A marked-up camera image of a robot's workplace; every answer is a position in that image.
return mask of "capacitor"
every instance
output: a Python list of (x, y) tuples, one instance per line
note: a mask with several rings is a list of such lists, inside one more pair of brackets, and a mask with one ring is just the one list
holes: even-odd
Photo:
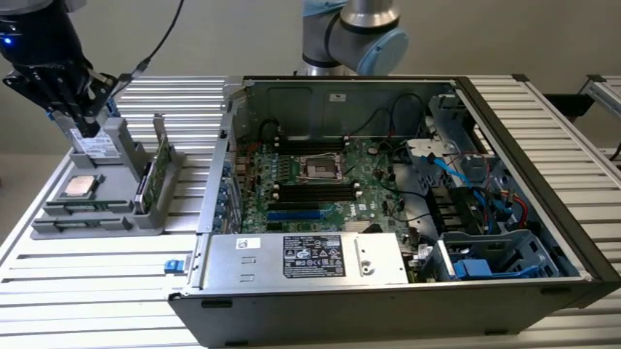
[(371, 155), (371, 156), (375, 156), (379, 154), (379, 149), (376, 149), (375, 147), (368, 147), (367, 148), (367, 154)]

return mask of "green circuit board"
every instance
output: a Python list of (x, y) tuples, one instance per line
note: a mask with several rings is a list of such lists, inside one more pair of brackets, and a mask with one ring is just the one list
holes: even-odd
[[(360, 184), (361, 196), (355, 201), (336, 201), (320, 203), (320, 219), (300, 221), (279, 221), (281, 230), (277, 232), (313, 232), (313, 231), (353, 231), (348, 222), (368, 222), (379, 224), (384, 232), (393, 232), (397, 236), (407, 233), (407, 223), (391, 218), (381, 208), (385, 201), (389, 211), (399, 201), (399, 195), (391, 193), (377, 184), (373, 169), (385, 171), (387, 161), (384, 154), (369, 155), (368, 148), (379, 148), (377, 142), (371, 140), (353, 140), (333, 155), (339, 163), (340, 183), (356, 181)], [(268, 227), (268, 204), (275, 202), (271, 197), (273, 184), (308, 184), (336, 182), (333, 180), (304, 180), (301, 177), (303, 156), (281, 156), (276, 150), (261, 145), (252, 153), (241, 154), (242, 173), (237, 172), (237, 178), (242, 178), (242, 233), (275, 232)], [(404, 219), (404, 214), (395, 214)]]

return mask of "gray wall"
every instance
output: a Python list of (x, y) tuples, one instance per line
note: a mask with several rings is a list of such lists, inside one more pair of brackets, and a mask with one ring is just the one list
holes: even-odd
[[(619, 0), (400, 0), (409, 51), (396, 73), (524, 73), (546, 92), (574, 92), (587, 73), (621, 75)], [(173, 0), (89, 0), (72, 15), (85, 56), (129, 71), (160, 39)], [(287, 74), (300, 56), (300, 0), (186, 0), (149, 75)], [(9, 64), (0, 62), (0, 72)], [(39, 109), (0, 86), (0, 152), (61, 153)], [(579, 122), (611, 146), (621, 123)]]

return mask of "white label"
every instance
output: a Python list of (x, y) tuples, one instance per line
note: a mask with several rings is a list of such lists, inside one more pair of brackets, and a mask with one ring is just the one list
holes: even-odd
[(258, 249), (260, 238), (237, 238), (234, 249)]
[(343, 93), (331, 93), (329, 102), (344, 102), (347, 100), (347, 95)]
[(78, 129), (70, 129), (73, 138), (80, 144), (81, 150), (92, 159), (109, 159), (117, 158), (118, 152), (116, 151), (114, 143), (104, 130), (100, 130), (97, 135), (92, 138), (81, 137)]

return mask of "warning label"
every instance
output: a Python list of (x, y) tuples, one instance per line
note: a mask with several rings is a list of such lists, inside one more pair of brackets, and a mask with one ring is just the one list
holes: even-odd
[(339, 235), (284, 236), (281, 245), (281, 273), (285, 278), (345, 275)]
[(80, 144), (81, 150), (92, 159), (118, 157), (114, 143), (112, 143), (104, 130), (100, 130), (97, 135), (92, 138), (81, 137), (78, 129), (70, 129), (70, 133), (73, 134), (77, 144)]

